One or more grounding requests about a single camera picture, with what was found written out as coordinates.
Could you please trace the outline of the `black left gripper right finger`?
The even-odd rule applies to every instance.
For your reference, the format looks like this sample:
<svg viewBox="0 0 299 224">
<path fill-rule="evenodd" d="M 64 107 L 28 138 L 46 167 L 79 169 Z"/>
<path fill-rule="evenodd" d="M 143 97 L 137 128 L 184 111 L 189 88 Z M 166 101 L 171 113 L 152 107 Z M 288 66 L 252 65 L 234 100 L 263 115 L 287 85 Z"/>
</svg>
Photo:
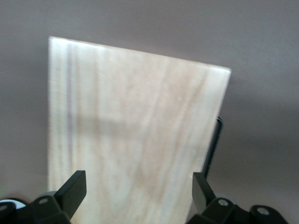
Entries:
<svg viewBox="0 0 299 224">
<path fill-rule="evenodd" d="M 202 173 L 193 173 L 192 198 L 197 209 L 189 224 L 248 224 L 249 214 L 230 200 L 216 197 Z"/>
</svg>

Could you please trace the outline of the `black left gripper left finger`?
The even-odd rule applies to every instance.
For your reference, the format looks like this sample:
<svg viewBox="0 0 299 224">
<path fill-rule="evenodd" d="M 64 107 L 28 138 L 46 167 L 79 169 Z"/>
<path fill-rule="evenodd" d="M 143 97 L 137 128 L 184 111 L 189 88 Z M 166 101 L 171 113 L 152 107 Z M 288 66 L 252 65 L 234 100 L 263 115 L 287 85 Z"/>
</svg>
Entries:
<svg viewBox="0 0 299 224">
<path fill-rule="evenodd" d="M 17 210 L 18 224 L 69 224 L 87 193 L 86 173 L 76 171 L 54 195 Z"/>
</svg>

